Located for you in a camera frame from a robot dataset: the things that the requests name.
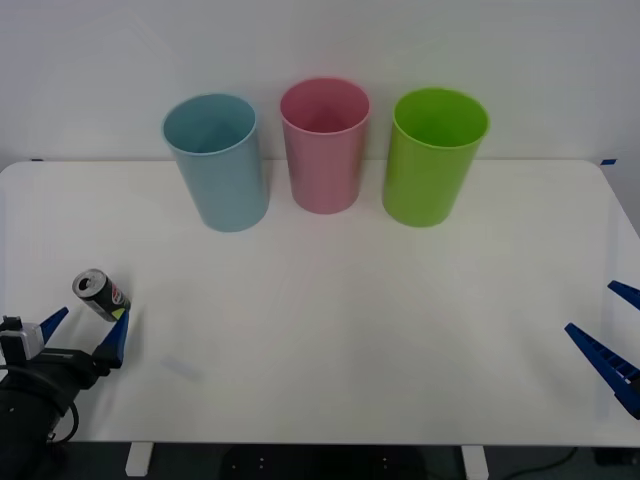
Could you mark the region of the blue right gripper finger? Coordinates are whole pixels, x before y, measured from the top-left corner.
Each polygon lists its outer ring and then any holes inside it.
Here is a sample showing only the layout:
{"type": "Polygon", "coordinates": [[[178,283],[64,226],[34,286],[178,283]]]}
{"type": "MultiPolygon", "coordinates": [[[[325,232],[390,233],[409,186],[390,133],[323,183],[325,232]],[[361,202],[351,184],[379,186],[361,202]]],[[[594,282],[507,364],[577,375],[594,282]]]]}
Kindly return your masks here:
{"type": "Polygon", "coordinates": [[[634,308],[636,308],[637,310],[640,310],[640,290],[639,289],[615,280],[611,281],[607,285],[607,288],[612,292],[616,293],[621,298],[623,298],[626,302],[631,304],[634,308]]]}
{"type": "Polygon", "coordinates": [[[614,397],[635,419],[639,418],[639,368],[569,323],[564,328],[587,361],[612,390],[614,397]]]}

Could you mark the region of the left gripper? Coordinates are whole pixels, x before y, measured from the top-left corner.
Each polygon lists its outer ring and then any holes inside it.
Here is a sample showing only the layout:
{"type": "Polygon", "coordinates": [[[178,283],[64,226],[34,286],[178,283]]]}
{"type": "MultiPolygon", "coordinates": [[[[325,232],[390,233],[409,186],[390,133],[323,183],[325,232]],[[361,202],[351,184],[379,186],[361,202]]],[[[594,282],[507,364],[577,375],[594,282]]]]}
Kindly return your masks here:
{"type": "MultiPolygon", "coordinates": [[[[45,346],[68,315],[62,307],[37,326],[40,344],[45,346]]],[[[73,349],[45,348],[28,361],[28,366],[43,373],[66,392],[91,389],[96,382],[107,377],[112,369],[120,369],[129,326],[129,311],[125,310],[104,340],[93,351],[93,357],[73,349]]]]}

